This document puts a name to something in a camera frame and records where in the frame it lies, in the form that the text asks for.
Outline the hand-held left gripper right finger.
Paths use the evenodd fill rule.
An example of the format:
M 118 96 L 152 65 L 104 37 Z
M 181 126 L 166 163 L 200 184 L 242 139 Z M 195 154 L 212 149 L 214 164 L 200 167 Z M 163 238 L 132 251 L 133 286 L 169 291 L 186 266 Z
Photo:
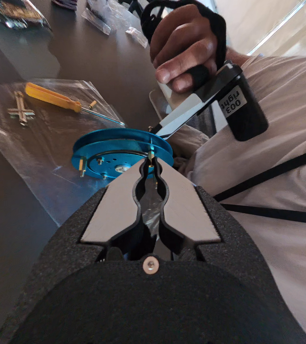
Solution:
M 220 243 L 221 237 L 196 187 L 160 158 L 154 159 L 157 192 L 161 197 L 159 237 L 174 254 L 184 248 Z

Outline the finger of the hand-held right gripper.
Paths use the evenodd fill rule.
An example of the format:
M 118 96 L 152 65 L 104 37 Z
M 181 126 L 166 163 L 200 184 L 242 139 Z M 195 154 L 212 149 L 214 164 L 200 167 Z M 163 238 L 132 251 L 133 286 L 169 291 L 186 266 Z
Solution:
M 209 107 L 209 103 L 181 102 L 175 109 L 164 117 L 164 139 L 169 139 L 183 126 L 202 114 Z
M 174 134 L 204 106 L 205 103 L 196 94 L 191 94 L 181 105 L 159 122 L 155 127 L 155 133 Z

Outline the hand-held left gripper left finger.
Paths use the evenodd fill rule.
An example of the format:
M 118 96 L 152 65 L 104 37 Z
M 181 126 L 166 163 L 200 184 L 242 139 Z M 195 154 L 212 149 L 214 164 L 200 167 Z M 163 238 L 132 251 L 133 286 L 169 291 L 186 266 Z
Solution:
M 105 190 L 80 238 L 107 251 L 117 247 L 137 260 L 153 252 L 156 235 L 145 225 L 140 200 L 146 192 L 150 161 L 141 159 L 114 179 Z

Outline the blue round metal turntable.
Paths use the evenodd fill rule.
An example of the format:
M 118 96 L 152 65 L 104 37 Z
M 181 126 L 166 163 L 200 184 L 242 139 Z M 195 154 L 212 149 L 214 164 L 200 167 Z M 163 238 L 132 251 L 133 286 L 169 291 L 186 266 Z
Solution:
M 71 163 L 78 170 L 80 158 L 86 157 L 85 175 L 113 180 L 148 158 L 150 150 L 154 151 L 154 157 L 173 166 L 172 147 L 159 136 L 129 128 L 102 129 L 92 131 L 75 142 Z

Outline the person's right forearm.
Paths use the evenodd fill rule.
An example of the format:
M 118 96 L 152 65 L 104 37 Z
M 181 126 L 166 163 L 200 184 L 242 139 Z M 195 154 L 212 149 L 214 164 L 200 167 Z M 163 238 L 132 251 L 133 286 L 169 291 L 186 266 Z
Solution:
M 226 60 L 230 60 L 232 63 L 237 64 L 238 66 L 241 67 L 250 58 L 251 56 L 238 53 L 236 50 L 234 50 L 230 46 L 226 46 L 226 55 L 225 55 Z

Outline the person's right hand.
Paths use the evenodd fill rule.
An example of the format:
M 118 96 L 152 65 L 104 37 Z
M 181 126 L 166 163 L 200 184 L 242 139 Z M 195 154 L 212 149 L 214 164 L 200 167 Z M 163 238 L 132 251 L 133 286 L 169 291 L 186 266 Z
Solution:
M 194 89 L 193 77 L 187 71 L 199 65 L 210 75 L 217 72 L 217 39 L 210 22 L 194 4 L 181 6 L 157 26 L 150 44 L 150 57 L 156 80 L 170 84 L 179 94 Z

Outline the small clear plastic bag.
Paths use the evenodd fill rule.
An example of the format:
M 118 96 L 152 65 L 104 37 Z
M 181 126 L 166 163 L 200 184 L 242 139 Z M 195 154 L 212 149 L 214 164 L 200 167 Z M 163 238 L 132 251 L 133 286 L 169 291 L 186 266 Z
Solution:
M 147 48 L 148 46 L 148 40 L 147 38 L 144 36 L 144 34 L 142 32 L 140 32 L 139 30 L 137 30 L 134 27 L 129 27 L 125 33 L 127 35 L 129 35 L 134 41 L 136 41 L 138 44 L 140 44 L 144 49 Z

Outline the large clear plastic bag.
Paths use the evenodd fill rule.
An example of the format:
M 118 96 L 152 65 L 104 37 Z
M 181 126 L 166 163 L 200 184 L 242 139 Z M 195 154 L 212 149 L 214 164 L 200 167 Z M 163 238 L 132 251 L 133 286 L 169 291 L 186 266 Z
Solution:
M 122 121 L 91 82 L 38 79 L 33 84 L 60 93 L 93 111 Z M 112 180 L 85 175 L 71 162 L 73 146 L 96 130 L 125 128 L 93 114 L 62 109 L 28 96 L 26 82 L 0 84 L 0 152 L 21 176 L 57 226 L 61 226 L 82 204 Z M 35 112 L 23 127 L 8 108 L 16 108 L 14 92 L 24 95 L 26 109 Z

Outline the beige roller blind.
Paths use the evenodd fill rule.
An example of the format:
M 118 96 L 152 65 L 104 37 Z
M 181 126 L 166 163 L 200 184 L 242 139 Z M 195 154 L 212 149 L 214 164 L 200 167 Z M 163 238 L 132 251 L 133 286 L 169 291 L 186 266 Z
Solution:
M 228 44 L 247 55 L 306 56 L 306 0 L 219 0 Z

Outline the metal cross wrench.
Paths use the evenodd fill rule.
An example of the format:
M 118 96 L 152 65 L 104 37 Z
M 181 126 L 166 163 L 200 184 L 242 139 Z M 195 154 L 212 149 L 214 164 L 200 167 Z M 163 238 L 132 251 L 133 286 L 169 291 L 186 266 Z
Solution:
M 35 112 L 31 109 L 25 108 L 24 95 L 20 91 L 14 92 L 14 97 L 16 100 L 16 108 L 8 108 L 7 112 L 10 116 L 17 116 L 19 123 L 26 127 L 28 126 L 28 119 L 33 119 Z

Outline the black servo motor stack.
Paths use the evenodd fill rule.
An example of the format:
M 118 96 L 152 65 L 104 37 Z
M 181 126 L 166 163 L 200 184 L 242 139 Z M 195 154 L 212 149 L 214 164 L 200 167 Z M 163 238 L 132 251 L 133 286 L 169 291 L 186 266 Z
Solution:
M 77 0 L 51 0 L 51 2 L 61 8 L 77 11 Z

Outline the blue shiny plastic bag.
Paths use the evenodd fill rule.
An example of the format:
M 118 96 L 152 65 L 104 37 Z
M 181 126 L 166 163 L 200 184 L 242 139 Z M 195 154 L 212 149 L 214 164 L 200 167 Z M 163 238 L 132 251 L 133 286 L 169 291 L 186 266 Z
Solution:
M 51 30 L 44 15 L 29 0 L 0 0 L 0 23 L 10 29 L 43 27 Z

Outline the yellow-handled screwdriver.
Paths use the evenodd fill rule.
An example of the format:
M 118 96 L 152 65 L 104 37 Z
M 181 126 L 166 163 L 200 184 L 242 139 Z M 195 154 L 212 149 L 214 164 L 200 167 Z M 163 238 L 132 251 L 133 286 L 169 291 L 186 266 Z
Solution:
M 72 110 L 76 113 L 85 112 L 85 113 L 93 114 L 93 115 L 95 115 L 99 118 L 102 118 L 104 120 L 108 120 L 108 121 L 111 121 L 113 123 L 117 123 L 123 127 L 125 126 L 125 123 L 122 121 L 110 118 L 110 117 L 105 116 L 105 115 L 100 114 L 100 113 L 97 113 L 97 112 L 91 110 L 91 108 L 85 108 L 82 106 L 82 104 L 79 101 L 73 101 L 69 97 L 66 97 L 66 96 L 59 94 L 57 92 L 48 90 L 48 89 L 43 88 L 41 86 L 38 86 L 36 84 L 30 83 L 30 82 L 26 83 L 25 92 L 28 96 L 30 96 L 32 98 L 46 102 L 46 103 L 51 104 L 51 105 L 58 106 L 62 109 Z

